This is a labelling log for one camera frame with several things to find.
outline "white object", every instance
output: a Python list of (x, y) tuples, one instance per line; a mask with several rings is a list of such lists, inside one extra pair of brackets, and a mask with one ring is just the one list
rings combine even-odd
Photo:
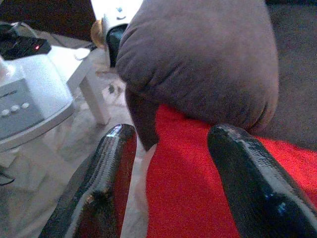
[[(0, 109), (5, 117), (0, 121), (1, 152), (50, 130), (69, 117), (74, 107), (69, 89), (48, 56), (0, 61)], [(25, 99), (33, 101), (33, 108), (16, 113), (17, 103), (22, 105)]]
[(104, 35), (113, 27), (129, 24), (143, 0), (91, 0), (96, 20), (103, 20)]
[(83, 60), (89, 55), (90, 51), (88, 49), (79, 48), (75, 51), (74, 55), (77, 60)]

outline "red fabric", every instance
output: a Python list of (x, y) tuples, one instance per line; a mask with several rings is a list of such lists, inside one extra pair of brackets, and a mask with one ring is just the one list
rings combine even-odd
[(126, 141), (123, 147), (122, 157), (114, 181), (114, 208), (116, 221), (116, 234), (120, 237), (128, 201), (129, 188), (132, 176), (132, 168), (135, 157), (136, 135)]
[[(239, 238), (207, 148), (210, 125), (161, 106), (146, 193), (148, 238)], [(317, 153), (259, 138), (317, 205)]]

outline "control panel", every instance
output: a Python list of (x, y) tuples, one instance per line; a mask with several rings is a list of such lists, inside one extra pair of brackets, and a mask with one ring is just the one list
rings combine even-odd
[(43, 120), (44, 117), (33, 101), (25, 79), (0, 87), (0, 140)]

